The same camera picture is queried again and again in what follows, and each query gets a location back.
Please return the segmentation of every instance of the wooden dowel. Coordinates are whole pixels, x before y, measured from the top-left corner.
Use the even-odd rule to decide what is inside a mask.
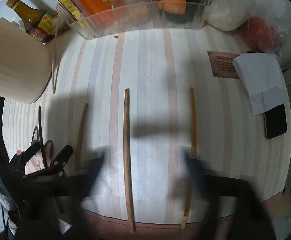
[[[135,231],[135,223],[132,197],[131,157],[130,157],[130,91],[128,88],[124,92],[123,173],[124,173],[124,189],[127,203],[127,218],[129,221],[130,233],[133,233]]]
[[[58,19],[58,23],[55,27],[55,35],[54,35],[54,50],[53,50],[53,55],[52,55],[52,64],[51,64],[51,79],[52,79],[52,94],[55,94],[55,55],[56,55],[56,43],[58,40],[58,27],[59,27],[59,22],[60,22],[60,17]]]
[[[44,144],[43,144],[43,135],[42,135],[42,120],[41,120],[41,106],[39,106],[38,119],[39,119],[39,140],[40,140],[40,144],[41,144],[42,162],[43,162],[43,166],[46,168],[47,167],[47,159],[46,159],[46,156],[44,154]]]
[[[83,138],[84,123],[85,123],[86,115],[87,115],[87,103],[84,104],[84,108],[82,111],[78,137],[77,137],[77,145],[75,147],[75,154],[74,154],[74,170],[75,171],[79,170],[79,165],[80,165],[82,138]]]
[[[191,101],[191,157],[197,157],[197,118],[196,118],[196,100],[195,91],[190,88],[190,101]],[[192,197],[192,188],[189,185],[186,193],[185,210],[181,220],[181,229],[185,229],[189,217],[190,204]]]

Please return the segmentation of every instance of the striped wooden countertop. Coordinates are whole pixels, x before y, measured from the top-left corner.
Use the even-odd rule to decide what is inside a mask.
[[[179,224],[184,211],[186,169],[179,146],[190,146],[190,87],[197,111],[198,158],[218,174],[246,178],[262,201],[284,188],[291,154],[288,131],[267,140],[263,115],[252,115],[238,79],[213,77],[208,50],[241,54],[249,48],[238,33],[155,29],[86,41],[72,31],[59,38],[60,69],[56,94],[51,83],[40,99],[25,105],[9,99],[3,110],[3,137],[9,156],[30,146],[42,106],[44,141],[55,152],[75,149],[84,103],[88,102],[81,160],[109,145],[109,155],[91,197],[83,207],[102,216],[127,220],[123,181],[123,103],[130,89],[131,169],[135,220]],[[74,157],[66,167],[74,170]],[[225,197],[220,217],[232,214]],[[194,196],[188,222],[199,222],[206,203]]]

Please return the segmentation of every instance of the white paper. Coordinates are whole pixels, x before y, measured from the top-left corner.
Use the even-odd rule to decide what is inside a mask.
[[[51,76],[48,46],[0,19],[0,96],[31,104]]]
[[[275,55],[244,53],[233,60],[253,114],[264,113],[285,102],[282,72]]]

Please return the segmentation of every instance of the glass bottle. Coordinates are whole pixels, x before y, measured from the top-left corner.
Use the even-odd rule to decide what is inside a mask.
[[[21,18],[28,34],[42,43],[53,38],[53,17],[46,10],[33,9],[20,0],[8,0],[6,5]]]

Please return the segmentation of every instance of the folded paper napkin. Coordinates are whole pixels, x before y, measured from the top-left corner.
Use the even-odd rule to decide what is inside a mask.
[[[282,71],[276,56],[244,53],[232,63],[248,92],[253,114],[264,113],[285,102]]]

